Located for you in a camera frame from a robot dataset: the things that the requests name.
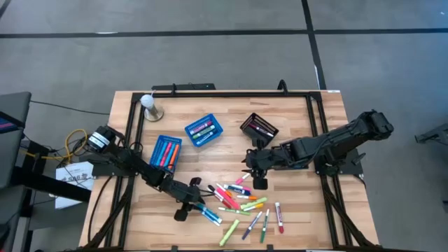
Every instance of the purple marker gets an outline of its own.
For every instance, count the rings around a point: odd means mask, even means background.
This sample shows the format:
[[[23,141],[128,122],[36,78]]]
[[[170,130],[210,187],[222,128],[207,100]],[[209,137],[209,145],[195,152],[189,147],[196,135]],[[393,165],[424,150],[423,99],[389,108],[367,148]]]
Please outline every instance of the purple marker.
[[[190,134],[196,134],[200,132],[202,129],[205,129],[206,127],[210,126],[211,124],[212,124],[211,121],[207,121],[203,125],[199,125],[198,127],[190,130]]]

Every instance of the gray floor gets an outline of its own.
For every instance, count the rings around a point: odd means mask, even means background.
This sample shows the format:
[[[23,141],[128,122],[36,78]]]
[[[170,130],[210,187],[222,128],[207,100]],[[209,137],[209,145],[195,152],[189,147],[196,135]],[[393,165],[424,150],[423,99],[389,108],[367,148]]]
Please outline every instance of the gray floor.
[[[446,1],[310,0],[309,5],[315,29],[448,27]],[[298,0],[12,0],[0,20],[0,33],[305,27]],[[342,91],[348,117],[377,109],[395,126],[387,141],[360,148],[367,153],[365,180],[381,244],[445,251],[447,149],[418,145],[414,135],[448,121],[448,34],[316,39],[328,89]],[[188,82],[215,83],[222,90],[270,89],[280,78],[290,89],[318,88],[306,35],[0,39],[0,93],[28,90],[35,100],[79,109],[109,111],[116,90]],[[60,147],[71,130],[91,132],[106,122],[106,116],[32,104],[25,132]],[[45,172],[52,174],[53,167]],[[51,207],[36,208],[31,225],[53,227],[36,231],[32,248],[76,247],[85,206],[46,216]]]

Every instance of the red marker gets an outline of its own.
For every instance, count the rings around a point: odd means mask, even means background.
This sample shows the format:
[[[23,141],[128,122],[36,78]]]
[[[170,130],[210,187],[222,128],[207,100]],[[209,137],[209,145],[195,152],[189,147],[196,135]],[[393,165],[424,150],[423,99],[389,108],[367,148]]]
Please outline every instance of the red marker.
[[[283,234],[285,229],[283,228],[283,220],[281,219],[280,202],[275,202],[275,211],[277,212],[277,221],[279,222],[280,233]]]

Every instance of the wooden tabletop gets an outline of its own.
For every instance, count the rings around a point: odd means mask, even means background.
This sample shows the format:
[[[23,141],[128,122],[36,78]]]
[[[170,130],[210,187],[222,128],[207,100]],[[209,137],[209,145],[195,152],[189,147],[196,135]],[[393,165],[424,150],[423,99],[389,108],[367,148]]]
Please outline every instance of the wooden tabletop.
[[[132,92],[116,92],[112,104],[108,125],[120,132],[125,132]],[[339,92],[322,91],[323,105],[328,126],[331,129],[347,124],[342,96]],[[182,139],[182,150],[174,178],[189,183],[192,177],[202,178],[200,188],[215,183],[233,183],[243,175],[246,169],[244,159],[246,149],[253,148],[251,140],[239,129],[239,126],[252,112],[256,112],[266,121],[279,129],[270,145],[278,145],[282,141],[297,137],[311,136],[311,128],[305,98],[158,98],[155,104],[165,110],[164,118],[159,122],[145,120],[141,143],[143,159],[149,160],[155,142],[160,134]],[[137,128],[139,106],[134,119],[133,134]],[[320,125],[317,106],[314,104],[316,123]],[[201,148],[194,147],[186,136],[184,127],[213,113],[223,127],[220,137]],[[132,196],[125,249],[171,249],[177,245],[179,249],[265,249],[266,244],[273,244],[275,249],[329,249],[331,240],[328,231],[326,210],[323,203],[321,182],[314,173],[314,166],[297,171],[269,171],[268,190],[254,190],[253,194],[267,197],[268,201],[261,209],[265,213],[270,209],[264,244],[260,244],[260,233],[264,214],[255,225],[250,235],[243,241],[242,235],[255,218],[259,210],[250,216],[217,210],[221,203],[214,197],[206,197],[206,205],[214,210],[222,219],[218,227],[210,223],[200,213],[192,211],[185,222],[173,219],[180,204],[163,192],[147,186],[141,178],[137,178]],[[364,185],[350,175],[339,176],[344,196],[346,212],[359,230],[374,243],[377,243],[372,214]],[[98,178],[94,182],[80,246],[87,243],[87,231],[90,214],[99,194],[99,189],[106,178]],[[252,187],[252,178],[247,178],[244,186]],[[115,186],[115,178],[107,185],[100,198],[99,206],[94,213],[92,235],[95,234],[111,209],[111,201]],[[285,232],[279,233],[274,203],[281,203]],[[234,219],[240,224],[227,244],[221,248],[218,243],[229,229]],[[335,213],[339,242],[344,243],[339,216]],[[118,242],[119,216],[114,229],[113,243]]]

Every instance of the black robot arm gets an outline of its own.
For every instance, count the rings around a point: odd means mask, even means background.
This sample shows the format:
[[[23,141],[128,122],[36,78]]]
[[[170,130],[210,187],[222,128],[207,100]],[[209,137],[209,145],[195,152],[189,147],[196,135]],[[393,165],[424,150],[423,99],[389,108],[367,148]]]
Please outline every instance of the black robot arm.
[[[281,143],[270,150],[247,150],[246,166],[253,186],[267,189],[264,178],[269,169],[304,169],[321,158],[328,166],[341,165],[347,153],[368,140],[387,139],[393,131],[383,113],[369,111],[349,124],[316,137],[303,137]]]
[[[115,144],[118,137],[120,144],[124,136],[109,126],[99,127],[88,139],[87,145],[90,151],[102,155],[111,164],[120,169],[139,173],[146,184],[160,192],[167,193],[177,202],[182,202],[174,219],[184,221],[188,212],[194,207],[192,203],[203,203],[200,189],[201,178],[193,178],[190,185],[175,181],[173,174],[162,168],[155,167],[143,161],[139,153],[129,146],[119,146]]]

